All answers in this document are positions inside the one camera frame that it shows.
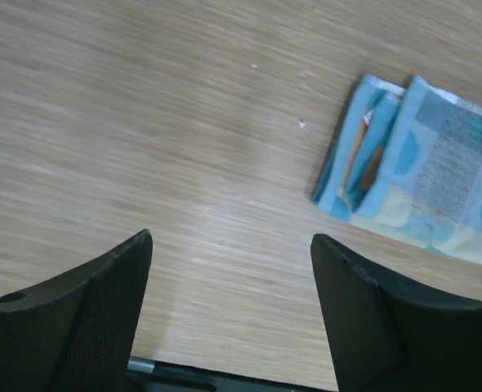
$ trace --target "blue patterned fabric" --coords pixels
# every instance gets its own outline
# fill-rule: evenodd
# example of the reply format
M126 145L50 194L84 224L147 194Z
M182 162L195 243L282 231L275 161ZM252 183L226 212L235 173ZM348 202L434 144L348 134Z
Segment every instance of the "blue patterned fabric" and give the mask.
M359 227L482 264L482 107L421 77L401 95L372 76L361 86L315 203Z

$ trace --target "wood grain surface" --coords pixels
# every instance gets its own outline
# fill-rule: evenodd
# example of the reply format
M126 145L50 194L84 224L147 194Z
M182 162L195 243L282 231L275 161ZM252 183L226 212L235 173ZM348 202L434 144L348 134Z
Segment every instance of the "wood grain surface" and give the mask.
M482 104L482 2L0 0L0 296L149 228L134 354L335 390L314 233L482 299L310 202L366 72Z

